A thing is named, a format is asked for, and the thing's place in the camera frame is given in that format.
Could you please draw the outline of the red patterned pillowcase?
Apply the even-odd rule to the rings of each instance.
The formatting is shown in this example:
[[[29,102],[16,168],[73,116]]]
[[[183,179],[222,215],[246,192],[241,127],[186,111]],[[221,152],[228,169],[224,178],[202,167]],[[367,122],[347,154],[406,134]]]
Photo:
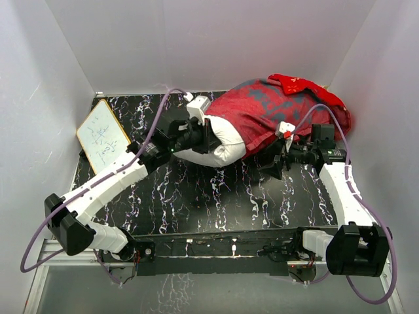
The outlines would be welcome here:
[[[244,148],[229,158],[241,159],[271,144],[280,122],[296,126],[319,103],[330,108],[344,134],[351,130],[351,114],[340,98],[312,81],[281,74],[235,86],[212,102],[206,116],[230,122]]]

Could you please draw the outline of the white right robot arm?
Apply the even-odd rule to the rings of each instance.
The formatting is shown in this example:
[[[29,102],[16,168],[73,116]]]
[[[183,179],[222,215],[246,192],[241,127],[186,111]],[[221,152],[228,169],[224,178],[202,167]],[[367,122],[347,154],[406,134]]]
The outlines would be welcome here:
[[[314,124],[308,141],[294,143],[295,126],[280,122],[277,139],[266,148],[272,161],[261,171],[281,179],[283,169],[292,164],[310,165],[326,188],[337,217],[335,235],[317,227],[299,227],[290,242],[269,246],[267,253],[280,252],[305,260],[319,257],[333,275],[378,277],[389,253],[386,233],[359,203],[352,168],[346,163],[347,153],[337,148],[332,124]]]

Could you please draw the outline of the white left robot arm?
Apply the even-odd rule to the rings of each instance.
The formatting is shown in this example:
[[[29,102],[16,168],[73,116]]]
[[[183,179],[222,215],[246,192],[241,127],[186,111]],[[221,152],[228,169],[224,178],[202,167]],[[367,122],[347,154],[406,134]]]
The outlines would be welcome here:
[[[80,188],[62,197],[47,197],[48,229],[69,256],[97,249],[127,261],[136,251],[135,239],[123,228],[94,222],[96,213],[129,186],[168,163],[172,154],[189,149],[207,153],[219,144],[209,118],[174,120],[166,130],[151,130],[133,140],[110,166]]]

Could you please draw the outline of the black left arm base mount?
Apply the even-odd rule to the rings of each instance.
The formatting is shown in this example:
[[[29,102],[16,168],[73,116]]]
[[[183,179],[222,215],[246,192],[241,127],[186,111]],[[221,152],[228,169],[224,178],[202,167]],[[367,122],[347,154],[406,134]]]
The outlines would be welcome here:
[[[153,263],[155,261],[155,243],[152,241],[136,241],[134,243],[134,264]]]

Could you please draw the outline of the white pillow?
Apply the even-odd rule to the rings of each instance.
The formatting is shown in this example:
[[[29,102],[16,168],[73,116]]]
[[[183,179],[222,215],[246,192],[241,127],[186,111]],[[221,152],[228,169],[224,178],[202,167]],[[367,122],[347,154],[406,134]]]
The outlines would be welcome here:
[[[194,164],[208,167],[225,167],[246,155],[244,140],[234,126],[226,119],[205,115],[211,122],[212,130],[221,144],[207,154],[199,154],[191,148],[175,152],[174,156]]]

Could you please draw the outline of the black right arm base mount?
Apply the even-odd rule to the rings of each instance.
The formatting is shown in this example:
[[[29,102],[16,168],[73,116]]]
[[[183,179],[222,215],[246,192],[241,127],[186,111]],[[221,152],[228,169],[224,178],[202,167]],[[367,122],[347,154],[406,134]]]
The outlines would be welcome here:
[[[292,241],[274,240],[257,251],[257,256],[268,257],[273,262],[303,261],[307,265],[324,261],[320,255],[295,245]]]

